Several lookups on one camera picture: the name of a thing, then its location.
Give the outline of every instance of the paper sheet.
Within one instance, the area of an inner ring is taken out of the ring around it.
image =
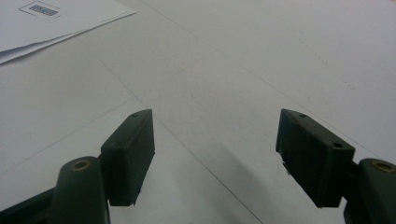
[[[0,63],[134,13],[111,0],[0,0]]]

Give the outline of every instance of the white paper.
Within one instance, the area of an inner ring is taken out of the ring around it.
[[[111,0],[0,0],[0,63],[134,13]]]

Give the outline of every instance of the white table surface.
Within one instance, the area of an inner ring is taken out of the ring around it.
[[[343,223],[275,152],[281,108],[396,162],[396,3],[121,0],[132,17],[0,65],[0,210],[152,108],[156,155],[112,223]]]

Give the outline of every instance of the stack of paper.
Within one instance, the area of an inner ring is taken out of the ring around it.
[[[0,0],[0,63],[134,13],[111,0]]]

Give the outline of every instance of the metal rivet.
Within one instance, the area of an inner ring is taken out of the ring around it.
[[[383,162],[383,161],[372,161],[372,165],[377,169],[382,172],[388,173],[388,174],[394,174],[396,173],[396,167],[390,163]]]
[[[73,163],[70,169],[72,171],[83,171],[90,166],[91,166],[91,162],[88,160],[76,161],[75,163]]]

